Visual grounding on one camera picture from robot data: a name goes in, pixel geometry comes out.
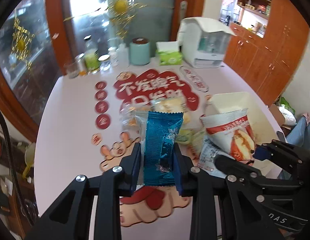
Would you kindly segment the green snack packet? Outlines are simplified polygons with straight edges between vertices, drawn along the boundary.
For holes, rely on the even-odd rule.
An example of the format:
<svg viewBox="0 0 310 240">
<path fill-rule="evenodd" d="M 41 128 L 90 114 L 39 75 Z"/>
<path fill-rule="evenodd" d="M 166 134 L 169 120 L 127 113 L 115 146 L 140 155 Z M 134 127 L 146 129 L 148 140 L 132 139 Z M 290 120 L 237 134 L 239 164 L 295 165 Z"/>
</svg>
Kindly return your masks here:
<svg viewBox="0 0 310 240">
<path fill-rule="evenodd" d="M 199 133 L 196 132 L 194 129 L 181 129 L 175 137 L 175 142 L 182 145 L 189 145 L 198 136 Z"/>
</svg>

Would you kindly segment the dark dried fruit red pack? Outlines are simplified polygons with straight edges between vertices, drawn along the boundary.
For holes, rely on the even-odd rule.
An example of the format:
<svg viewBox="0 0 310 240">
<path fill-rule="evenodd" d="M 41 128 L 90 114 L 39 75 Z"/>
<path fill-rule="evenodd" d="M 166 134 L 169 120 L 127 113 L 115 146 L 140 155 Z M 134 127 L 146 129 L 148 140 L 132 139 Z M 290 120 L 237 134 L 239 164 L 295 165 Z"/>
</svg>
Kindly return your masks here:
<svg viewBox="0 0 310 240">
<path fill-rule="evenodd" d="M 224 179 L 226 177 L 226 174 L 218 170 L 214 164 L 214 159 L 218 155 L 223 155 L 230 159 L 234 159 L 232 156 L 225 153 L 221 148 L 215 145 L 209 139 L 208 135 L 205 135 L 203 139 L 203 147 L 201 149 L 199 162 L 197 166 L 202 170 L 205 170 L 211 176 Z"/>
</svg>

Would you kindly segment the white red noodle snack bag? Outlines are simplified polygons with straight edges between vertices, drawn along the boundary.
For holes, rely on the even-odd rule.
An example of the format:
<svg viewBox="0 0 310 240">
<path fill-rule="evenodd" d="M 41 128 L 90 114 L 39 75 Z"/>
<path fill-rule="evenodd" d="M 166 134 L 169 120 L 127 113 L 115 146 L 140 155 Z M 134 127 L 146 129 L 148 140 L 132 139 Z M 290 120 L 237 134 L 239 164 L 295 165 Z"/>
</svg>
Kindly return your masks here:
<svg viewBox="0 0 310 240">
<path fill-rule="evenodd" d="M 252 160 L 255 137 L 248 120 L 248 109 L 200 117 L 209 139 L 238 161 Z"/>
</svg>

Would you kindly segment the blue snack packet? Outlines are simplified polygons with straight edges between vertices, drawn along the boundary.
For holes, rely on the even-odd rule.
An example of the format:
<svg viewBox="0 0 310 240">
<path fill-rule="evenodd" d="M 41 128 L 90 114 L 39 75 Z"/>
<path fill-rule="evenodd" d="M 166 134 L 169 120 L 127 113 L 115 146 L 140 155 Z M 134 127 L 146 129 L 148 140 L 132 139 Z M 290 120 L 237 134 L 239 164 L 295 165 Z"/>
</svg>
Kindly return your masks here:
<svg viewBox="0 0 310 240">
<path fill-rule="evenodd" d="M 144 147 L 144 184 L 172 186 L 173 148 L 184 113 L 149 112 Z"/>
</svg>

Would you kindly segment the clear bag of small cakes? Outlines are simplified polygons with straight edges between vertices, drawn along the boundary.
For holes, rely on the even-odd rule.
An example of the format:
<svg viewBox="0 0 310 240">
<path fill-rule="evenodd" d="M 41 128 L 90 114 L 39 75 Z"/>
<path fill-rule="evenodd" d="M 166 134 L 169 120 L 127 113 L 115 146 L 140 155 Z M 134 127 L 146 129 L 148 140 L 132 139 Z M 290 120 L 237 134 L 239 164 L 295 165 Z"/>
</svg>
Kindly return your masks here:
<svg viewBox="0 0 310 240">
<path fill-rule="evenodd" d="M 151 107 L 149 105 L 125 103 L 120 110 L 121 121 L 123 127 L 135 127 L 137 125 L 134 113 L 136 111 L 149 111 Z"/>
</svg>

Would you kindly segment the cardboard box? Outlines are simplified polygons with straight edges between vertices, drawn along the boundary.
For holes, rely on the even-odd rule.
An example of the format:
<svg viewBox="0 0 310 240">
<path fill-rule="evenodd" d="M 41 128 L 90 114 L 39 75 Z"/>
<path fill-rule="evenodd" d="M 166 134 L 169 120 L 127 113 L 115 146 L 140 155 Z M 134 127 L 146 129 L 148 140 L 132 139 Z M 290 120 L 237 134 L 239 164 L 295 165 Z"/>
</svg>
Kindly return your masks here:
<svg viewBox="0 0 310 240">
<path fill-rule="evenodd" d="M 269 107 L 269 111 L 271 112 L 271 114 L 274 116 L 276 122 L 278 123 L 278 125 L 281 127 L 282 125 L 284 125 L 285 123 L 285 117 L 283 116 L 283 114 L 280 112 L 280 110 L 278 109 L 278 107 L 275 104 L 272 104 Z"/>
</svg>

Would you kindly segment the white plastic storage bin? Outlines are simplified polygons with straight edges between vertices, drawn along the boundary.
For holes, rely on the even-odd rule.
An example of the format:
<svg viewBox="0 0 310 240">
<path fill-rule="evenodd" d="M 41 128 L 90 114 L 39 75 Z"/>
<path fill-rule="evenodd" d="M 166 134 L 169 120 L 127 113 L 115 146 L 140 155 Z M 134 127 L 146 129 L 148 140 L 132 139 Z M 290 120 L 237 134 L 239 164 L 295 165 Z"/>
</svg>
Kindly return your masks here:
<svg viewBox="0 0 310 240">
<path fill-rule="evenodd" d="M 247 92 L 215 94 L 207 101 L 205 115 L 214 115 L 248 109 L 248 120 L 255 137 L 256 145 L 270 143 L 278 139 L 276 131 L 272 127 L 268 118 L 256 103 L 255 99 Z M 273 168 L 277 166 L 268 160 L 257 160 L 252 156 L 252 160 L 240 161 L 241 163 L 251 165 L 261 171 L 266 176 Z"/>
</svg>

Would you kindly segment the small glass jar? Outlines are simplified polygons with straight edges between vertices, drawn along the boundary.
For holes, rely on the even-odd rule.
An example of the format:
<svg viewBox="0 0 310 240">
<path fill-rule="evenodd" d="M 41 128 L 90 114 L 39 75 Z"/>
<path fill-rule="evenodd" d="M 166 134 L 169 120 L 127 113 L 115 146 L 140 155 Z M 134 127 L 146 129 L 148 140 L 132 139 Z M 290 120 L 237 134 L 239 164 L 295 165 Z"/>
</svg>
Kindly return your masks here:
<svg viewBox="0 0 310 240">
<path fill-rule="evenodd" d="M 111 67 L 110 58 L 111 57 L 109 54 L 101 55 L 98 58 L 98 61 L 100 63 L 100 70 L 103 70 L 103 71 L 109 70 L 109 68 Z"/>
</svg>

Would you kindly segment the green tissue box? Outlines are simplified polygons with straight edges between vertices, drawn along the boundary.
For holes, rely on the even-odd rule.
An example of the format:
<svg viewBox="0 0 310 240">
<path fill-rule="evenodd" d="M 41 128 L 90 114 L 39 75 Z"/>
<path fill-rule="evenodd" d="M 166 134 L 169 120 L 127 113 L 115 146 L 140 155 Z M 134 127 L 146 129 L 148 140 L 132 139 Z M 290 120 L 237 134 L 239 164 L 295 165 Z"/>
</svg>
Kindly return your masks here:
<svg viewBox="0 0 310 240">
<path fill-rule="evenodd" d="M 160 66 L 182 64 L 182 53 L 178 41 L 156 42 L 156 57 Z"/>
</svg>

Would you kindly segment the small white pill bottle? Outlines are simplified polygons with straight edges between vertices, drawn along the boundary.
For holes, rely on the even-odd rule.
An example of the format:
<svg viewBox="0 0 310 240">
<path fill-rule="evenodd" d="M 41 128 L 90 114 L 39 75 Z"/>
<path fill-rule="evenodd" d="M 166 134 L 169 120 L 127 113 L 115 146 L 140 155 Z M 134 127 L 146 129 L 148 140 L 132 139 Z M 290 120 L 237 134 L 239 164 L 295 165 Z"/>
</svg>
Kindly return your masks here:
<svg viewBox="0 0 310 240">
<path fill-rule="evenodd" d="M 119 65 L 119 62 L 118 62 L 118 57 L 116 54 L 116 47 L 108 48 L 108 54 L 110 56 L 110 61 L 111 61 L 112 67 L 117 67 Z"/>
</svg>

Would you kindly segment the white plastic bottle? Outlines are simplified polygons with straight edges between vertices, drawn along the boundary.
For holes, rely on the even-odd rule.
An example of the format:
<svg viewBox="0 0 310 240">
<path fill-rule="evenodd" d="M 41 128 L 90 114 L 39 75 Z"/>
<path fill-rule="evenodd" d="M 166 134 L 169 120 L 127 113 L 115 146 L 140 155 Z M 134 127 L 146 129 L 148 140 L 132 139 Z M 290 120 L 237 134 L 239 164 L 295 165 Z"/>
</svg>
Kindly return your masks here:
<svg viewBox="0 0 310 240">
<path fill-rule="evenodd" d="M 125 43 L 120 43 L 117 50 L 116 55 L 118 58 L 118 63 L 121 67 L 129 67 L 130 59 L 129 59 L 129 49 Z"/>
</svg>

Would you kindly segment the clear bottle green label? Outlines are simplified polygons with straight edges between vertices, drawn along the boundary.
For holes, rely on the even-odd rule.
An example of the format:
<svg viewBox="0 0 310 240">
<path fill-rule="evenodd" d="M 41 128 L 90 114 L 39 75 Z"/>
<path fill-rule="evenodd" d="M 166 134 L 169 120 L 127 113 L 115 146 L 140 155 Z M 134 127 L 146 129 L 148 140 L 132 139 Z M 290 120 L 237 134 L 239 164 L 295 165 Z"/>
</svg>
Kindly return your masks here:
<svg viewBox="0 0 310 240">
<path fill-rule="evenodd" d="M 100 70 L 100 65 L 98 61 L 98 45 L 92 40 L 92 36 L 88 35 L 84 37 L 85 42 L 85 52 L 84 60 L 88 72 L 95 74 Z"/>
</svg>

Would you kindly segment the teal canister with brown lid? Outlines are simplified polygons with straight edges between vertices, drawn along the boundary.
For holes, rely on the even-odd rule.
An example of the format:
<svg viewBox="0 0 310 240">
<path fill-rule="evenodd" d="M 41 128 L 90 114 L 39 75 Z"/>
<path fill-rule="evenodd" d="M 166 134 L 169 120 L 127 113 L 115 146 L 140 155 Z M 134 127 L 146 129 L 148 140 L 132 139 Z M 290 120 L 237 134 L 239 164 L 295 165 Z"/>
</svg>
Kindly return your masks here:
<svg viewBox="0 0 310 240">
<path fill-rule="evenodd" d="M 150 62 L 150 43 L 143 37 L 133 38 L 130 42 L 130 62 L 135 66 L 144 66 Z"/>
</svg>

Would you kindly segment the metal tin can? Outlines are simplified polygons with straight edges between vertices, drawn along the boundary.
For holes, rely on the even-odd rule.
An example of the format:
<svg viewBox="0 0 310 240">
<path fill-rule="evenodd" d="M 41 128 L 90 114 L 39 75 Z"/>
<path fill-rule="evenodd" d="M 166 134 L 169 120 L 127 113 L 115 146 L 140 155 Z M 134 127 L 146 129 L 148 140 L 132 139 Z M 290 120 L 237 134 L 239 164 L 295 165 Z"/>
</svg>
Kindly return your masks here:
<svg viewBox="0 0 310 240">
<path fill-rule="evenodd" d="M 85 76 L 88 74 L 84 61 L 84 53 L 81 53 L 75 57 L 75 63 L 77 64 L 77 69 L 79 70 L 79 76 Z"/>
</svg>

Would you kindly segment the white countertop appliance with cover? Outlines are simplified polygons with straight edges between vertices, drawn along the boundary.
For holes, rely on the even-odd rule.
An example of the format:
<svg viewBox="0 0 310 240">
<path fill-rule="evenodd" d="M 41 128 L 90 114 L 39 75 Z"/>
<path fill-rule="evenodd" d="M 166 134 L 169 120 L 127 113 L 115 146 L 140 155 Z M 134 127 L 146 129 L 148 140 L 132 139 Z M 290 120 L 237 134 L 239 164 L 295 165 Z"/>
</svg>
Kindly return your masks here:
<svg viewBox="0 0 310 240">
<path fill-rule="evenodd" d="M 235 36 L 230 27 L 218 20 L 188 17 L 181 20 L 176 40 L 187 64 L 193 68 L 217 68 Z"/>
</svg>

